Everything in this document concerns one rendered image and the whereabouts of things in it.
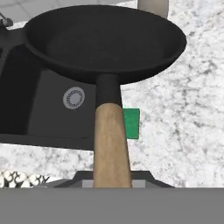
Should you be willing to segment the black pan with wooden handle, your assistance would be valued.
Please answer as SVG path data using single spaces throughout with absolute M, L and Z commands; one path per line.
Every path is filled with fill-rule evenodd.
M 95 188 L 130 188 L 130 159 L 120 87 L 167 69 L 186 49 L 173 22 L 142 10 L 79 5 L 26 23 L 26 47 L 54 72 L 94 84 Z

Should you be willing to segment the green sponge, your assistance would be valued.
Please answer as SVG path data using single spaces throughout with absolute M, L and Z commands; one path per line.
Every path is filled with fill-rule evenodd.
M 140 110 L 138 108 L 125 108 L 123 115 L 127 138 L 138 139 Z

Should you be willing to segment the dark grey sink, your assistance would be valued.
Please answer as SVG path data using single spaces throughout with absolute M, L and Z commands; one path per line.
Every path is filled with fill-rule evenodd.
M 21 33 L 0 28 L 0 143 L 91 151 L 95 86 L 44 68 Z

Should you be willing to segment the beige cylindrical jar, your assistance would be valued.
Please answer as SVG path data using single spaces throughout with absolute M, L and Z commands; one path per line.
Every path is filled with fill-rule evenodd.
M 137 0 L 137 8 L 140 11 L 151 12 L 162 18 L 167 18 L 169 12 L 169 0 Z

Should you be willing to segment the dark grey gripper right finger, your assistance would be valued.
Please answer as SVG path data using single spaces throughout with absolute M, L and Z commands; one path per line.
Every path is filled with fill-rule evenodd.
M 168 185 L 160 180 L 156 180 L 149 171 L 132 171 L 131 178 L 133 188 L 172 188 L 171 185 Z

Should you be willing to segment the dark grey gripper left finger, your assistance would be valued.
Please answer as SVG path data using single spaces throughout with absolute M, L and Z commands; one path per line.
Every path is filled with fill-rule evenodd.
M 55 188 L 70 187 L 75 186 L 77 184 L 82 185 L 83 180 L 92 180 L 92 179 L 93 179 L 92 171 L 77 171 L 72 179 L 66 180 L 61 184 L 57 184 Z

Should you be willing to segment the grey tap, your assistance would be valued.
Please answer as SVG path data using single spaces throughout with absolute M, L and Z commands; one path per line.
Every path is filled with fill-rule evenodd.
M 1 12 L 0 12 L 0 27 L 11 27 L 13 26 L 13 21 L 5 17 Z

